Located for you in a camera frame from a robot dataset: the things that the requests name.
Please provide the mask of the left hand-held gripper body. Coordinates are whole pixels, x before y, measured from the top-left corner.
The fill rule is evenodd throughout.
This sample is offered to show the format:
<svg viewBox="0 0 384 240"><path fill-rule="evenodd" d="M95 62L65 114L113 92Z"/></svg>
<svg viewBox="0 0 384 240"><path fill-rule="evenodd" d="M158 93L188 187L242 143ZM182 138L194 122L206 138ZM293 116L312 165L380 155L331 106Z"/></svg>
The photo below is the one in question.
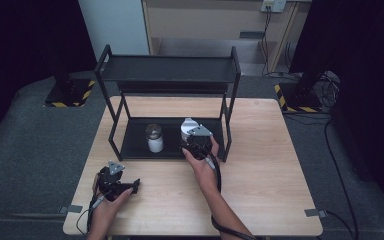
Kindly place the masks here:
<svg viewBox="0 0 384 240"><path fill-rule="evenodd" d="M119 163L109 161L108 165L103 167L98 173L97 185L99 191L109 201L114 201L124 191L134 188L133 183L121 183L125 167Z"/></svg>

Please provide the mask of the black stand with striped base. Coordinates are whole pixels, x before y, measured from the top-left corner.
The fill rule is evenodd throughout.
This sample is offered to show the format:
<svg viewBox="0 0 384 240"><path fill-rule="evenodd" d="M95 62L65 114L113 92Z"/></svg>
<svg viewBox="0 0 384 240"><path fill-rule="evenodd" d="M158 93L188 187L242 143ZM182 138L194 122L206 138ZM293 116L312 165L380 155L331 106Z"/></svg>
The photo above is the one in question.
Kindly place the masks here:
<svg viewBox="0 0 384 240"><path fill-rule="evenodd" d="M289 113L318 113L322 103L313 90L320 79L321 72L310 69L303 72L297 83L279 83L274 86L280 108Z"/></svg>
<svg viewBox="0 0 384 240"><path fill-rule="evenodd" d="M45 99L47 107L82 106L88 98L95 81L70 75L49 38L43 38L42 57L45 60L55 84Z"/></svg>

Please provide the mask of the person's left hand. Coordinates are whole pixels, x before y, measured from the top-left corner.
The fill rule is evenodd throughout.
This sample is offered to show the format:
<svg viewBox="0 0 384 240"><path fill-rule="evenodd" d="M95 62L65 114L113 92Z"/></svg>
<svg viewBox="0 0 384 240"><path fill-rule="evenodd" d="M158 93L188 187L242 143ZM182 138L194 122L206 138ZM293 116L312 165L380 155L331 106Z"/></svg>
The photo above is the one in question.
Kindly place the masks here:
<svg viewBox="0 0 384 240"><path fill-rule="evenodd" d="M91 226L88 233L103 233L107 235L118 211L129 197L129 190L124 191L114 201L109 201L106 197L103 197L100 204L92 211Z"/></svg>

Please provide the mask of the person's right hand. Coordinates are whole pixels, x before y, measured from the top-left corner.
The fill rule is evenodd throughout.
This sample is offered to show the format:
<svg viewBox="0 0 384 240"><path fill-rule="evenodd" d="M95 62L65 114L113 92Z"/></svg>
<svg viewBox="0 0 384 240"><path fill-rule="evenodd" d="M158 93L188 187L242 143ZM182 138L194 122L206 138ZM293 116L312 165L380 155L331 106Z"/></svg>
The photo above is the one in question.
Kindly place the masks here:
<svg viewBox="0 0 384 240"><path fill-rule="evenodd" d="M217 192L217 179L214 170L205 160L197 160L185 148L182 152L191 165L195 180L204 195Z"/></svg>

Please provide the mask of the grey table bracket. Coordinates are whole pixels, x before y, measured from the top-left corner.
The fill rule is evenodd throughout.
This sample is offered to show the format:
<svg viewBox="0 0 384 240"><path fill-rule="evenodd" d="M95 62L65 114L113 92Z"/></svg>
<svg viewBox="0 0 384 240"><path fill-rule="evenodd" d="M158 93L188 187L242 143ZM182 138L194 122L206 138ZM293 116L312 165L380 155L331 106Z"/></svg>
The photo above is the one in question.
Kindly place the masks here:
<svg viewBox="0 0 384 240"><path fill-rule="evenodd" d="M318 210L318 209L305 209L304 213L307 217L319 217L319 218L325 218L328 216L327 212L325 210Z"/></svg>
<svg viewBox="0 0 384 240"><path fill-rule="evenodd" d="M67 214L69 212L80 213L82 209L83 209L83 206L80 206L80 205L61 206L59 209L59 213L61 214Z"/></svg>

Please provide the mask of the black metal two-tier rack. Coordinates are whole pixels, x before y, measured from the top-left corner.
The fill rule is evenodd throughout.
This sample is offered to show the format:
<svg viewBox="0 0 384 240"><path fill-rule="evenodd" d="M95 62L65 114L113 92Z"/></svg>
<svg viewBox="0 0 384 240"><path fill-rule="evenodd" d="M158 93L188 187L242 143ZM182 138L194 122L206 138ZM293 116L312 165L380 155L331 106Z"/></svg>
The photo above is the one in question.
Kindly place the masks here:
<svg viewBox="0 0 384 240"><path fill-rule="evenodd" d="M226 160L241 78L237 50L227 56L151 56L104 50L94 69L112 118L108 141L118 160L178 159L180 126L192 118L212 132ZM162 128L164 148L149 150L146 127Z"/></svg>

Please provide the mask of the white panel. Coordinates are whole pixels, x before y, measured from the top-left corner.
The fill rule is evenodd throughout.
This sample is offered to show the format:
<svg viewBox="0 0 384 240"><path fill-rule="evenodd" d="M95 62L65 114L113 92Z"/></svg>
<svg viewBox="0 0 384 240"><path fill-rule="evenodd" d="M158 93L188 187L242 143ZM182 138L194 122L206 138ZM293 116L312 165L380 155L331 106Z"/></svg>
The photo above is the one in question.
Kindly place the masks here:
<svg viewBox="0 0 384 240"><path fill-rule="evenodd" d="M106 45L116 54L149 54L142 0L78 2L96 59Z"/></svg>

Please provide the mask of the glass jar with silver lid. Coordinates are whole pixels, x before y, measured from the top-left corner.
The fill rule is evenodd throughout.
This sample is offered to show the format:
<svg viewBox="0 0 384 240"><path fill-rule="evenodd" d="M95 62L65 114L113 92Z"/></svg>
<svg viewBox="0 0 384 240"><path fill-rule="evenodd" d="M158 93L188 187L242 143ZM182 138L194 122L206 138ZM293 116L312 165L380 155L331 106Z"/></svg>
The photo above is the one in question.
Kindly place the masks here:
<svg viewBox="0 0 384 240"><path fill-rule="evenodd" d="M149 150L152 153L159 153L164 148L162 128L158 124L149 124L146 127L146 139Z"/></svg>

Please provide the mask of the white wall socket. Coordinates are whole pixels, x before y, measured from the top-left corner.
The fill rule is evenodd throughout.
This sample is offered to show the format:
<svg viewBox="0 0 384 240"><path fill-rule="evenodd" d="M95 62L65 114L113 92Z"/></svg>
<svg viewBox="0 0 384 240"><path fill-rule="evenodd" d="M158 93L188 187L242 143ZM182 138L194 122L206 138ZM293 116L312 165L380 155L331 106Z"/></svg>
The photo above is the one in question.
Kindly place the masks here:
<svg viewBox="0 0 384 240"><path fill-rule="evenodd" d="M286 2L287 0L263 0L260 11L282 13L285 9Z"/></svg>

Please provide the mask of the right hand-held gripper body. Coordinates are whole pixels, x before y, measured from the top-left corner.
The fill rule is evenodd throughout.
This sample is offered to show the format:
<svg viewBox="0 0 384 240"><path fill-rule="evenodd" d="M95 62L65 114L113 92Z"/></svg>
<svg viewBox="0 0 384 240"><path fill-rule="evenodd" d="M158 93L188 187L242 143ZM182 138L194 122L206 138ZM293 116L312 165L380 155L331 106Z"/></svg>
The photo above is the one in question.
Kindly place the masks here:
<svg viewBox="0 0 384 240"><path fill-rule="evenodd" d="M205 126L199 125L186 132L186 137L181 142L181 147L187 149L195 159L203 160L211 153L212 132Z"/></svg>

